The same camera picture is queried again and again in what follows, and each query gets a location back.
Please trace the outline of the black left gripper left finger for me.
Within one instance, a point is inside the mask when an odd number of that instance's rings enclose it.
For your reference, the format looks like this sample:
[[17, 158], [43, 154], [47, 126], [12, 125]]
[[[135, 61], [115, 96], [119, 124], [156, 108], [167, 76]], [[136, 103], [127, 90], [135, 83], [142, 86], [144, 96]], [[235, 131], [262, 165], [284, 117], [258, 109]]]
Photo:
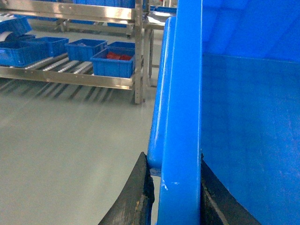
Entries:
[[155, 201], [154, 182], [147, 156], [141, 152], [118, 198], [100, 225], [150, 225]]

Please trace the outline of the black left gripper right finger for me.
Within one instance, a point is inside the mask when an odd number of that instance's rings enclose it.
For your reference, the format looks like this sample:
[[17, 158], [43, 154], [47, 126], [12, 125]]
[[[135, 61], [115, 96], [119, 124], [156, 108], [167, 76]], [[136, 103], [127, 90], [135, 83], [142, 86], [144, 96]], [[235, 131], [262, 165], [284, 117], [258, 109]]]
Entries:
[[202, 225], [259, 225], [227, 190], [201, 155], [201, 215]]

